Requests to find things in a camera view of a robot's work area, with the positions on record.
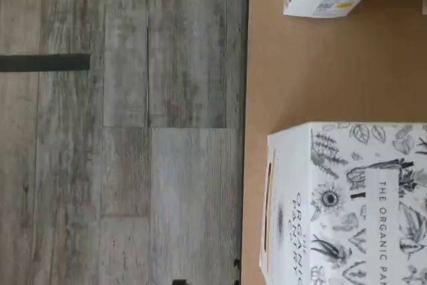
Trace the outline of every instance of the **floorboard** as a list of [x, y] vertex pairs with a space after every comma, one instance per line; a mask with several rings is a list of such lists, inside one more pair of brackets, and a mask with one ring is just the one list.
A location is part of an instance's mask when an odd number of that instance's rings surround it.
[[40, 74], [34, 285], [98, 283], [103, 2], [42, 2], [42, 52], [89, 52], [91, 69]]
[[226, 0], [226, 127], [244, 128], [248, 0]]
[[99, 284], [148, 285], [147, 218], [103, 218]]
[[145, 0], [106, 0], [106, 126], [148, 126], [146, 20]]
[[[0, 52], [39, 52], [41, 0], [0, 0]], [[0, 284], [27, 284], [33, 247], [37, 73], [0, 73]]]
[[153, 127], [225, 127], [225, 0], [148, 0]]
[[242, 160], [232, 129], [154, 129], [150, 284], [233, 284]]
[[150, 129], [105, 128], [102, 216], [149, 217]]

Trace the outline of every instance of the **sunflower illustration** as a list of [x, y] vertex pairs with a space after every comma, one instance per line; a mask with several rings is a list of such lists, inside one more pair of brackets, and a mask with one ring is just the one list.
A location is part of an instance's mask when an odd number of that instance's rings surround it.
[[315, 212], [312, 221], [319, 218], [322, 213], [335, 214], [338, 216], [344, 205], [342, 188], [334, 183], [326, 182], [319, 184], [313, 191], [312, 205]]

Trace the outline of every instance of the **black and white illustration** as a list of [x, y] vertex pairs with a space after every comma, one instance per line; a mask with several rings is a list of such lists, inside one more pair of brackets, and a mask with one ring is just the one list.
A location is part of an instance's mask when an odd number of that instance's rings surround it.
[[356, 138], [356, 140], [360, 141], [362, 144], [368, 145], [370, 134], [367, 125], [362, 123], [354, 125], [350, 131], [350, 135]]
[[355, 245], [361, 253], [366, 254], [366, 228], [355, 233], [348, 241]]
[[408, 270], [409, 276], [402, 279], [407, 285], [427, 285], [427, 268], [418, 270], [414, 265], [409, 265]]
[[381, 125], [373, 125], [371, 132], [372, 137], [374, 137], [376, 140], [382, 142], [383, 144], [386, 143], [386, 131]]
[[279, 208], [277, 211], [277, 234], [278, 234], [278, 243], [281, 244], [283, 242], [283, 234], [284, 234], [284, 217], [283, 217], [283, 205], [279, 203]]
[[312, 222], [317, 220], [321, 214], [334, 214], [338, 216], [343, 209], [343, 190], [335, 182], [319, 184], [312, 192], [311, 205], [314, 208]]
[[357, 153], [357, 152], [352, 152], [352, 159], [354, 160], [354, 161], [358, 161], [358, 160], [362, 160], [363, 159], [363, 157], [362, 157], [362, 155], [360, 155], [359, 153]]
[[360, 217], [366, 220], [366, 205], [360, 206]]
[[366, 261], [356, 262], [342, 272], [342, 277], [353, 285], [367, 285]]
[[353, 254], [351, 248], [346, 248], [339, 243], [322, 240], [316, 235], [313, 235], [313, 238], [312, 245], [317, 247], [312, 247], [311, 249], [332, 263], [332, 269], [340, 268], [347, 264], [348, 259]]
[[411, 135], [407, 135], [402, 139], [396, 139], [393, 141], [393, 147], [405, 155], [409, 155], [414, 146], [415, 140]]
[[350, 190], [359, 190], [366, 187], [366, 170], [396, 170], [399, 179], [399, 186], [402, 189], [410, 191], [414, 188], [412, 185], [413, 171], [410, 170], [414, 162], [406, 162], [404, 158], [390, 160], [387, 162], [378, 162], [369, 166], [360, 166], [352, 168], [347, 174], [347, 181], [351, 184]]
[[427, 219], [414, 208], [399, 203], [399, 229], [403, 236], [400, 238], [400, 250], [411, 256], [421, 250], [426, 245], [424, 243], [427, 234]]
[[327, 124], [322, 126], [322, 130], [323, 131], [332, 131], [332, 130], [336, 129], [336, 127], [337, 126], [334, 123], [327, 123]]
[[419, 138], [419, 140], [420, 142], [417, 144], [418, 150], [415, 152], [415, 154], [427, 156], [427, 141], [425, 141], [421, 137]]
[[407, 124], [403, 125], [394, 136], [397, 140], [405, 138], [412, 130], [414, 129], [414, 125]]
[[349, 213], [342, 216], [341, 222], [339, 225], [332, 227], [335, 232], [351, 232], [353, 229], [359, 227], [359, 219], [356, 213]]
[[310, 280], [313, 285], [323, 285], [326, 283], [325, 270], [323, 266], [313, 266], [310, 272]]
[[[427, 285], [427, 124], [313, 123], [300, 133], [310, 146], [305, 162], [296, 163], [302, 168], [308, 162], [308, 173], [293, 168], [280, 175], [290, 176], [284, 190], [302, 193], [300, 231], [312, 236], [305, 248], [309, 258], [301, 263], [304, 279], [310, 285], [369, 285], [383, 279]], [[287, 146], [284, 168], [294, 164], [295, 141]], [[274, 220], [278, 235], [280, 222], [285, 232], [289, 229], [287, 211], [299, 215], [287, 207]], [[292, 228], [298, 234], [298, 225]], [[281, 280], [299, 277], [294, 268], [301, 258], [294, 254], [295, 242], [286, 242], [289, 264], [278, 266], [290, 268]]]
[[349, 128], [351, 125], [351, 123], [338, 123], [338, 129]]
[[337, 142], [334, 138], [311, 132], [311, 160], [322, 172], [338, 179], [337, 173], [332, 169], [334, 166], [344, 166], [348, 161], [340, 157]]

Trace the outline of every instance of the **leaf illustration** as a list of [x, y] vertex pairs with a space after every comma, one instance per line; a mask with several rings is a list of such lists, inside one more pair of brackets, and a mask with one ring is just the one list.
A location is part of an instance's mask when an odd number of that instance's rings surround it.
[[371, 129], [372, 135], [383, 144], [386, 142], [386, 132], [380, 125], [373, 125]]
[[399, 152], [408, 155], [412, 148], [414, 148], [415, 142], [414, 138], [411, 135], [407, 135], [405, 138], [401, 140], [393, 141], [393, 146]]
[[421, 251], [425, 246], [411, 240], [410, 238], [401, 238], [399, 241], [400, 250], [408, 255], [408, 259], [413, 255]]
[[399, 202], [399, 212], [401, 216], [400, 231], [414, 242], [421, 242], [426, 237], [427, 219], [402, 202]]
[[356, 160], [356, 161], [363, 159], [363, 157], [356, 152], [352, 152], [352, 158], [353, 158], [353, 160]]
[[355, 125], [352, 129], [352, 135], [362, 144], [368, 145], [369, 129], [365, 125], [361, 123]]
[[323, 131], [331, 131], [335, 129], [335, 124], [334, 123], [327, 123], [326, 125], [323, 125], [322, 130]]
[[328, 175], [331, 175], [333, 178], [335, 178], [336, 180], [338, 179], [338, 178], [340, 178], [333, 170], [331, 170], [328, 166], [325, 166], [325, 165], [320, 165], [320, 166], [318, 166], [318, 168], [322, 171], [322, 172], [324, 172], [324, 173], [326, 173], [326, 174], [328, 174]]
[[355, 245], [359, 251], [366, 254], [366, 228], [357, 232], [353, 237], [349, 238], [348, 241]]
[[409, 265], [408, 269], [411, 272], [411, 274], [416, 274], [417, 273], [417, 269], [416, 269], [416, 267], [414, 265]]
[[396, 139], [402, 139], [406, 135], [409, 134], [409, 132], [412, 130], [413, 125], [405, 125], [403, 126], [397, 133], [396, 133]]
[[350, 123], [338, 123], [338, 129], [349, 128]]
[[359, 219], [356, 213], [349, 213], [344, 215], [341, 219], [341, 225], [333, 226], [332, 229], [336, 232], [351, 232], [354, 228], [359, 227]]
[[417, 184], [427, 187], [427, 174], [424, 172], [424, 170], [416, 170], [412, 174], [412, 179], [417, 182]]
[[322, 213], [322, 211], [320, 210], [319, 207], [317, 207], [314, 210], [313, 216], [312, 216], [312, 222], [314, 222], [315, 220], [317, 220], [320, 217], [320, 214]]
[[351, 257], [352, 249], [346, 249], [341, 244], [333, 244], [325, 240], [319, 239], [316, 235], [313, 235], [315, 238], [312, 243], [319, 245], [320, 248], [311, 248], [311, 250], [324, 255], [329, 262], [334, 263], [332, 269], [339, 268], [347, 263], [347, 260]]
[[365, 278], [367, 275], [366, 262], [356, 262], [342, 272], [342, 277], [353, 285], [366, 285]]

